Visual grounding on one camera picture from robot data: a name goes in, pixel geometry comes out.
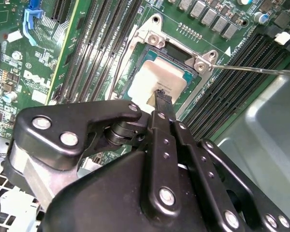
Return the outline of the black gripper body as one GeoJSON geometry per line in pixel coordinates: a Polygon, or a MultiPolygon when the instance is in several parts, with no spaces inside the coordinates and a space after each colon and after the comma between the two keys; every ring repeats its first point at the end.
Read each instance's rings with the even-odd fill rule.
{"type": "Polygon", "coordinates": [[[68,185],[52,200],[41,232],[219,232],[215,217],[201,209],[188,172],[179,168],[182,207],[160,224],[141,209],[149,155],[130,152],[68,185]]]}

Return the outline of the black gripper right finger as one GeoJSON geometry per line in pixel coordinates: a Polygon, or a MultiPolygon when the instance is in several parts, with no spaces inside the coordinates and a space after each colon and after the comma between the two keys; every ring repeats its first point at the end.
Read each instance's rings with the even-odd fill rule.
{"type": "Polygon", "coordinates": [[[213,142],[195,141],[163,97],[177,157],[186,166],[205,225],[211,232],[290,232],[290,219],[213,142]]]}

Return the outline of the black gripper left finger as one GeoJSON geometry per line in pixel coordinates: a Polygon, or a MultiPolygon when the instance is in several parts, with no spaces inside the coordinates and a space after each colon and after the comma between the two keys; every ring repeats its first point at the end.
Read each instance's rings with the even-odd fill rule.
{"type": "Polygon", "coordinates": [[[151,219],[175,219],[181,211],[178,159],[165,92],[154,92],[148,114],[129,100],[32,107],[15,121],[7,162],[45,212],[68,185],[130,153],[149,155],[141,209],[151,219]]]}

